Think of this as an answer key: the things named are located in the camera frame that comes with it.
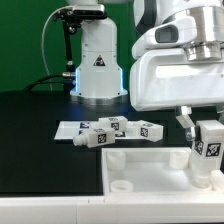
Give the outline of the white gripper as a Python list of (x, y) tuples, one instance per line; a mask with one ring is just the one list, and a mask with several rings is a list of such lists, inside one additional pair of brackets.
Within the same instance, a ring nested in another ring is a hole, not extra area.
[(224, 59), (190, 62), (182, 48), (151, 50), (131, 68), (130, 101), (137, 111), (177, 107), (176, 119), (186, 140), (194, 141), (189, 106), (224, 103)]

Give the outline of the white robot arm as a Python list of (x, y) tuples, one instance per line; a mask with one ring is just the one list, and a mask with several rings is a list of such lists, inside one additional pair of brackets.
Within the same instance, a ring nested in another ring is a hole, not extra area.
[[(223, 0), (66, 0), (83, 19), (82, 59), (75, 97), (85, 100), (130, 96), (138, 111), (177, 110), (188, 138), (224, 139), (220, 121), (193, 122), (193, 107), (224, 105)], [(123, 89), (117, 65), (117, 29), (103, 16), (106, 3), (133, 2), (140, 38), (132, 47), (135, 63)]]

